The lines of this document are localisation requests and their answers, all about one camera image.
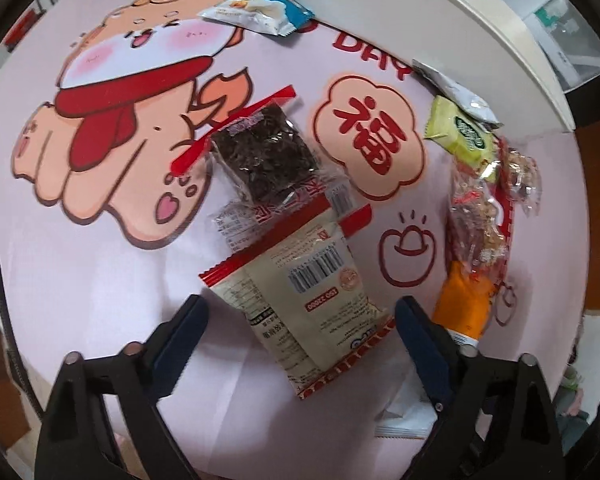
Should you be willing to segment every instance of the green logo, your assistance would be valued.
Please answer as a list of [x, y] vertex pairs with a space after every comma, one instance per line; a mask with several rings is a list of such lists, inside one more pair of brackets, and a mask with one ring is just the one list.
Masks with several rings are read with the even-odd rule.
[[472, 145], [474, 145], [479, 150], [484, 149], [484, 139], [480, 136], [478, 132], [475, 131], [475, 128], [472, 127], [468, 122], [462, 120], [460, 117], [456, 117], [454, 119], [456, 123], [456, 128], [462, 134], [462, 136], [466, 139], [468, 148], [473, 151]]

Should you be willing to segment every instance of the cartoon dog illustration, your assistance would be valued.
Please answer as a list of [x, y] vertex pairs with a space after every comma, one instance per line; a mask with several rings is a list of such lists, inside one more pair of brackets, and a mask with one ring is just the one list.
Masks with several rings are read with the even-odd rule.
[[210, 162], [174, 178], [170, 162], [205, 124], [251, 97], [246, 68], [200, 88], [214, 56], [242, 30], [198, 12], [223, 0], [135, 0], [86, 34], [58, 78], [53, 104], [32, 115], [13, 150], [16, 178], [38, 200], [61, 203], [74, 222], [103, 211], [140, 248], [169, 244], [191, 222], [210, 183]]

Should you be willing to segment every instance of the plastic wrapper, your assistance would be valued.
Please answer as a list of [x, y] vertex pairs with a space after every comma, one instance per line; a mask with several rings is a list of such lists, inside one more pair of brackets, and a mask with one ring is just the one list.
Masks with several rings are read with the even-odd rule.
[[276, 102], [211, 136], [213, 153], [250, 203], [281, 203], [318, 162]]
[[487, 276], [496, 283], [509, 251], [500, 227], [503, 207], [493, 189], [469, 168], [454, 165], [450, 204], [454, 257], [469, 275]]
[[212, 217], [218, 232], [232, 252], [243, 250], [261, 239], [273, 226], [293, 211], [324, 193], [338, 221], [358, 209], [349, 179], [343, 174], [321, 174], [295, 186], [279, 204], [251, 205], [235, 200]]
[[[498, 159], [497, 138], [441, 96], [437, 96], [431, 106], [425, 139], [442, 146], [477, 174], [484, 173]], [[493, 182], [496, 175], [488, 172], [485, 178]]]
[[438, 414], [424, 391], [415, 367], [411, 367], [400, 390], [376, 419], [376, 436], [427, 438]]
[[274, 36], [288, 36], [314, 16], [294, 0], [225, 0], [198, 15]]
[[503, 179], [510, 199], [519, 203], [527, 216], [537, 215], [542, 196], [542, 179], [536, 161], [509, 148], [504, 155]]
[[200, 278], [244, 313], [301, 398], [348, 370], [395, 325], [369, 301], [323, 194]]
[[431, 81], [448, 99], [451, 99], [465, 114], [474, 120], [485, 123], [491, 128], [502, 126], [487, 101], [479, 95], [474, 94], [442, 72], [416, 59], [411, 63], [411, 67], [425, 79]]

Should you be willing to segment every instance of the red scarf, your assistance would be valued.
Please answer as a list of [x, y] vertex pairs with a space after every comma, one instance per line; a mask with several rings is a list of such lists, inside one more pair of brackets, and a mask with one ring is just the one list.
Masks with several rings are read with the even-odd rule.
[[134, 136], [138, 120], [134, 104], [197, 78], [213, 63], [211, 56], [187, 59], [111, 81], [60, 89], [56, 111], [84, 118], [69, 150], [72, 171], [87, 171]]

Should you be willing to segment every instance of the snack package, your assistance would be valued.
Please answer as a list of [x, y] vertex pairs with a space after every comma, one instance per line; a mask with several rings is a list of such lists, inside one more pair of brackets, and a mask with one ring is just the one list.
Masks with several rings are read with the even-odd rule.
[[243, 311], [301, 398], [350, 368], [395, 325], [369, 301], [323, 194], [200, 278]]
[[271, 102], [211, 136], [213, 154], [253, 204], [281, 203], [318, 163], [282, 108]]
[[468, 88], [457, 83], [433, 67], [413, 60], [411, 67], [428, 81], [431, 81], [448, 99], [457, 104], [462, 111], [476, 121], [488, 124], [491, 128], [499, 128], [502, 123], [493, 113], [487, 101], [474, 94]]
[[213, 216], [213, 222], [235, 253], [256, 243], [280, 219], [300, 209], [321, 193], [329, 200], [339, 221], [358, 209], [349, 179], [343, 174], [334, 174], [327, 178], [310, 177], [295, 186], [280, 204], [250, 205], [240, 200], [230, 202]]
[[431, 320], [446, 328], [456, 344], [478, 346], [495, 292], [489, 277], [467, 276], [462, 262], [451, 262]]
[[536, 161], [508, 148], [504, 155], [503, 178], [509, 197], [518, 202], [525, 215], [537, 215], [542, 196], [542, 180]]
[[225, 0], [198, 15], [274, 36], [288, 36], [314, 16], [293, 0]]
[[494, 135], [474, 123], [449, 99], [441, 96], [433, 100], [424, 137], [442, 146], [478, 174], [483, 173], [498, 158], [498, 145]]
[[490, 186], [457, 162], [452, 171], [449, 219], [454, 259], [462, 262], [468, 275], [487, 276], [496, 283], [509, 253], [501, 229], [505, 209], [494, 197], [498, 186]]
[[181, 176], [206, 152], [224, 167], [241, 199], [277, 205], [318, 173], [318, 161], [281, 105], [296, 97], [289, 85], [216, 124], [171, 163]]

